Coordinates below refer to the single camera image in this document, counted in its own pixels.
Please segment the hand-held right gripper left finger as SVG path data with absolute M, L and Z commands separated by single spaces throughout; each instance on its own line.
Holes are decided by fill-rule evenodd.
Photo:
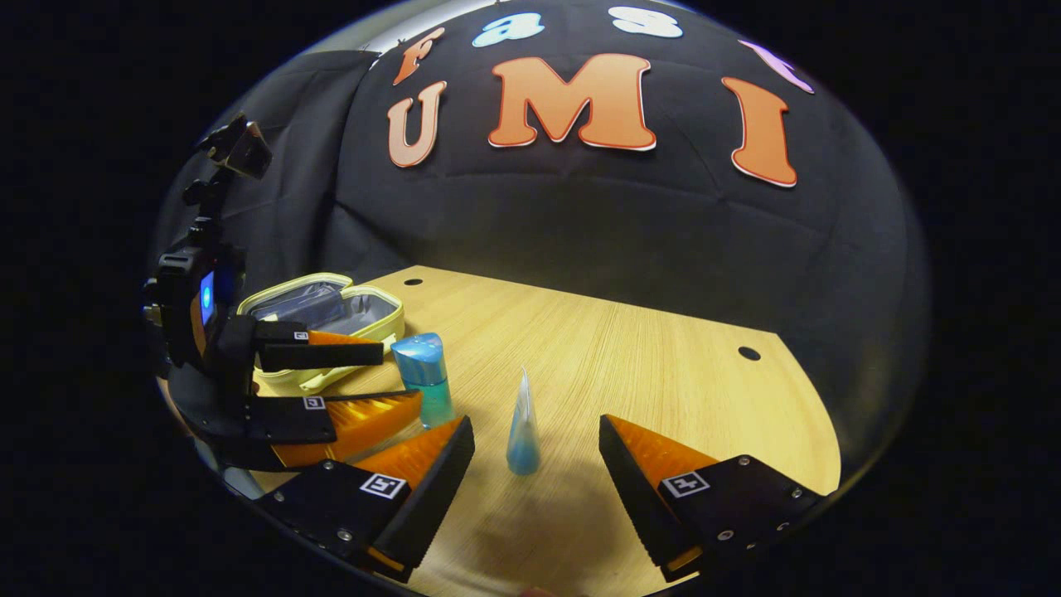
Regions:
M 342 562 L 408 582 L 475 450 L 469 416 L 356 464 L 325 459 L 253 501 L 272 521 Z

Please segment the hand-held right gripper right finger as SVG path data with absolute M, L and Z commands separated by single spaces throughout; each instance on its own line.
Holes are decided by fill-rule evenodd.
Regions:
M 601 416 L 598 450 L 634 532 L 668 582 L 737 566 L 825 499 L 754 456 L 716 459 L 615 415 Z

